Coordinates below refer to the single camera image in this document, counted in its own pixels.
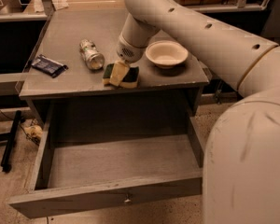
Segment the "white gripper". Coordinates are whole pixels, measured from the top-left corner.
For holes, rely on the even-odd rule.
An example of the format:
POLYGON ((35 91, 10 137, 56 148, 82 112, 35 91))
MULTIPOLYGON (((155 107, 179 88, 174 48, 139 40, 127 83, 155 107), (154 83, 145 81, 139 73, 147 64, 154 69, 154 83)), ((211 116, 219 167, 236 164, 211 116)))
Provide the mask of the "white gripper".
MULTIPOLYGON (((147 41, 142 36, 121 33, 117 44, 117 54, 122 60, 135 63, 142 58, 146 47, 147 41)), ((109 80, 110 84, 118 87, 128 74, 130 66, 124 61, 114 63, 109 80)))

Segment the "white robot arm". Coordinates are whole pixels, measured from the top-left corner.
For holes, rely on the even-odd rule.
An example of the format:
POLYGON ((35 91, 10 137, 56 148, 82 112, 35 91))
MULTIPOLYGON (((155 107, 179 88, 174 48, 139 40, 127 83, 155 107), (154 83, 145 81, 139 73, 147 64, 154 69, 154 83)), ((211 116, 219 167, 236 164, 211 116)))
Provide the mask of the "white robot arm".
POLYGON ((203 158, 203 224, 280 224, 280 45, 174 0, 124 0, 118 55, 138 61, 163 30, 241 95, 203 158))

